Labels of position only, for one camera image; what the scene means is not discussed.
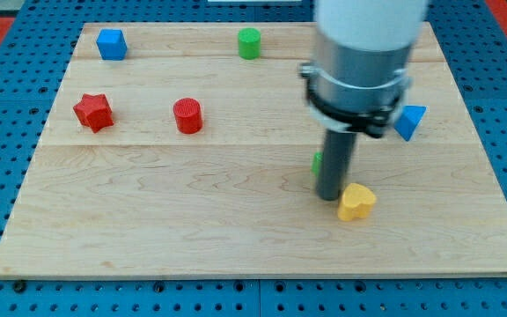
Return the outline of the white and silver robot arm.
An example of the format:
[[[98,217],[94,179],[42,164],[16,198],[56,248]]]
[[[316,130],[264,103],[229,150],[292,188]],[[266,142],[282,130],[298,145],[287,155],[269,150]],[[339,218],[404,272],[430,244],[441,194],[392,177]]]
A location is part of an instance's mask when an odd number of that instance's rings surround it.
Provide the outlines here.
[[[381,138],[410,85],[407,63],[428,0],[319,0],[312,59],[302,63],[311,115],[337,133]]]

